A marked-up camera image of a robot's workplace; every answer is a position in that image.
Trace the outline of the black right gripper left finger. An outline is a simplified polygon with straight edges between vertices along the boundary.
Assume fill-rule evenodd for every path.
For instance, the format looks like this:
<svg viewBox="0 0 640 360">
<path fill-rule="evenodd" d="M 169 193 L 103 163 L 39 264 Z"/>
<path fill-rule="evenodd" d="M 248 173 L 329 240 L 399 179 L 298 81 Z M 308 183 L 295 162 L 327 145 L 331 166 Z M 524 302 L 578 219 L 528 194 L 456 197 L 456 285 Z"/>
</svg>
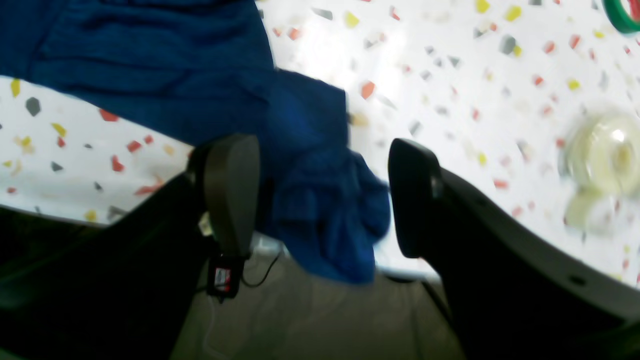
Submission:
<svg viewBox="0 0 640 360">
<path fill-rule="evenodd" d="M 166 360 L 198 292 L 234 297 L 255 228 L 258 139 L 199 146 L 107 227 L 1 210 L 1 349 L 24 360 Z"/>
</svg>

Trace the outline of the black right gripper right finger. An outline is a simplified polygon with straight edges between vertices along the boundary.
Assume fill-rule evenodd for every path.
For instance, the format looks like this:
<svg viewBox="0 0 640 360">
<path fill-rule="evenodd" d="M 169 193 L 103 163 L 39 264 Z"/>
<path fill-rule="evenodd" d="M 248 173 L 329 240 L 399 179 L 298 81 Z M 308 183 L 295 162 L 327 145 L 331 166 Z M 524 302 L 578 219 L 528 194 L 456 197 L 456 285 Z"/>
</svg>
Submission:
<svg viewBox="0 0 640 360">
<path fill-rule="evenodd" d="M 439 275 L 469 360 L 637 360 L 639 292 L 551 246 L 409 139 L 391 142 L 398 246 Z"/>
</svg>

